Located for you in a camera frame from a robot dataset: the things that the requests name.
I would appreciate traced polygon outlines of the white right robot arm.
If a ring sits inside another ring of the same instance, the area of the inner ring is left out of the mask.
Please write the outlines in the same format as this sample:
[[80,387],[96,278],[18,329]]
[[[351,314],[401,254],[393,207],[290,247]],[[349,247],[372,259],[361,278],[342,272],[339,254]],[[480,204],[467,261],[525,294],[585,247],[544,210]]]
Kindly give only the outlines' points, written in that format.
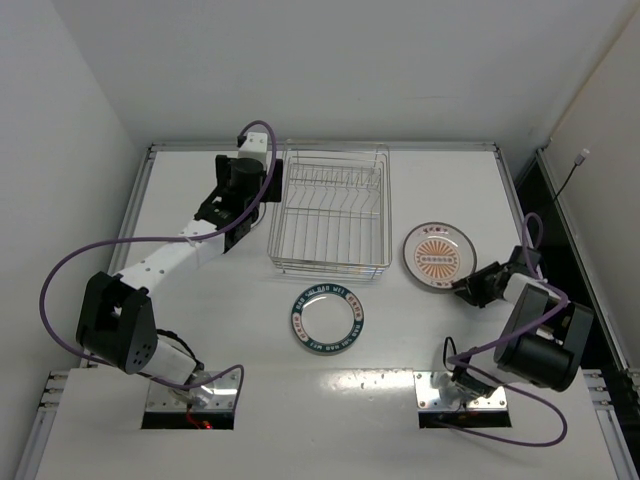
[[498,300],[513,306],[498,339],[445,358],[450,382],[467,398],[489,397],[512,383],[563,392],[576,377],[594,311],[542,279],[541,260],[538,250],[516,246],[508,261],[453,283],[453,293],[472,306]]

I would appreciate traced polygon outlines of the orange sunburst plate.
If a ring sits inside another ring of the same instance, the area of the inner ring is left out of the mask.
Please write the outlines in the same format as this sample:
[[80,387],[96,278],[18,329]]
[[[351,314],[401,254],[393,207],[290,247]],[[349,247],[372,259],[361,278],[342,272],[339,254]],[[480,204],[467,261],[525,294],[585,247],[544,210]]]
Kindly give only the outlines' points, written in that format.
[[477,253],[471,239],[459,228],[427,222],[413,228],[402,243],[402,260],[421,285],[447,291],[476,271]]

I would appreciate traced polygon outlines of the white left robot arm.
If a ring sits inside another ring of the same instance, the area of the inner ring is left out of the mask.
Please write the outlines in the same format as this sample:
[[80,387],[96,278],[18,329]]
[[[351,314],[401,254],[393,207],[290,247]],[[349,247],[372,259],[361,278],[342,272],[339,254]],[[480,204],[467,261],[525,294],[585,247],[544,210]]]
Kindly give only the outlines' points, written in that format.
[[186,388],[201,370],[194,355],[160,337],[154,299],[201,266],[227,253],[251,230],[262,203],[282,199],[283,162],[219,155],[216,188],[175,242],[113,275],[99,272],[86,286],[76,330],[89,353],[127,374]]

